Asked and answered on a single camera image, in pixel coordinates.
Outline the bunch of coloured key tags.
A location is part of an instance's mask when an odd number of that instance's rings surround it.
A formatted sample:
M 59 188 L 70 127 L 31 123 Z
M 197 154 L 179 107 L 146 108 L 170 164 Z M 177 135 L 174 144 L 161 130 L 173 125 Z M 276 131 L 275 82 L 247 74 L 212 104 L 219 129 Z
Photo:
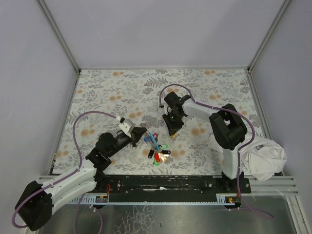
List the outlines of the bunch of coloured key tags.
M 167 144 L 160 144 L 158 142 L 158 133 L 147 132 L 144 137 L 144 141 L 151 145 L 151 149 L 148 152 L 148 158 L 154 160 L 153 164 L 159 166 L 160 163 L 166 162 L 171 155 L 171 151 L 168 150 Z

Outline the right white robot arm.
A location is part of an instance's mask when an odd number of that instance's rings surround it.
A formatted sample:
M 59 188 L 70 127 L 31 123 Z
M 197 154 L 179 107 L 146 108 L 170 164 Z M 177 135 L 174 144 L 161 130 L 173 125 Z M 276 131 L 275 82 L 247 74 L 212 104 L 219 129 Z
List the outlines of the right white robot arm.
M 237 115 L 235 107 L 227 104 L 221 108 L 208 104 L 200 104 L 190 95 L 179 97 L 175 92 L 170 92 L 164 98 L 165 114 L 162 116 L 169 132 L 173 136 L 178 132 L 187 116 L 197 117 L 210 123 L 214 138 L 222 148 L 224 156 L 223 174 L 229 179 L 237 178 L 238 156 L 235 150 L 245 140 L 247 127 L 242 118 Z

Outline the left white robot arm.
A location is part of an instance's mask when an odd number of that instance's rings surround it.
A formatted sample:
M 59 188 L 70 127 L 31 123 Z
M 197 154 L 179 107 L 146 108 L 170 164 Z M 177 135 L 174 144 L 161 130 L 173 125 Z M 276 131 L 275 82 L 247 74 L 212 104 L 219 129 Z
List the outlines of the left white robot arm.
M 104 170 L 111 164 L 110 158 L 128 144 L 135 147 L 146 132 L 145 127 L 132 127 L 128 133 L 119 130 L 116 136 L 101 134 L 79 166 L 44 183 L 30 182 L 15 206 L 14 216 L 20 216 L 24 228 L 40 229 L 63 205 L 103 186 Z

